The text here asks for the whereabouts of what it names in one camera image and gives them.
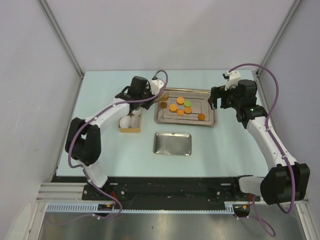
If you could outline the steel tongs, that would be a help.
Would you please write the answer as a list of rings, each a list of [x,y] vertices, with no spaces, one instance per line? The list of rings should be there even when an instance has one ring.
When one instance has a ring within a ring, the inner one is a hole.
[[[156,104],[158,102],[166,102],[169,99],[169,96],[170,96],[169,93],[163,93],[153,101],[153,104]]]

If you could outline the green sandwich cookie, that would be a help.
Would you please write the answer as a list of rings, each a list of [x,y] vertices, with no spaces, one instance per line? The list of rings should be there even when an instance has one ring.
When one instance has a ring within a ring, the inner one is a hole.
[[[185,100],[183,105],[185,107],[191,107],[192,106],[192,102],[190,100]]]

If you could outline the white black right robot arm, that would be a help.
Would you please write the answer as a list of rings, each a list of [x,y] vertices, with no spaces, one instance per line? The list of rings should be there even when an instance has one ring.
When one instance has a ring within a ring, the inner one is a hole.
[[[260,196],[268,205],[301,201],[305,198],[310,168],[298,161],[277,136],[267,111],[257,104],[257,84],[253,80],[239,80],[231,88],[215,86],[210,90],[208,103],[215,110],[221,100],[222,109],[233,108],[237,121],[257,143],[268,167],[264,177],[244,175],[230,188],[231,196],[242,201],[248,194]]]

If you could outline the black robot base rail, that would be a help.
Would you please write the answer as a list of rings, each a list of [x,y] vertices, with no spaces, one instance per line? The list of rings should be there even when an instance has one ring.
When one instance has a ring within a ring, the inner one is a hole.
[[[239,189],[238,177],[109,177],[102,191],[83,176],[54,176],[54,183],[83,183],[82,200],[119,200],[116,209],[165,211],[225,210],[226,202],[248,209],[254,199]]]

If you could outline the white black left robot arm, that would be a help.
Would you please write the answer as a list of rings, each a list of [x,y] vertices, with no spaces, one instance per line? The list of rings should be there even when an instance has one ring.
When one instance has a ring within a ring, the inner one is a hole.
[[[154,76],[151,80],[134,76],[130,85],[115,95],[109,106],[94,116],[81,119],[75,117],[68,130],[65,151],[71,168],[82,168],[92,185],[93,194],[100,200],[110,196],[111,188],[107,169],[101,158],[102,135],[107,128],[139,108],[149,109],[160,96],[168,80]]]

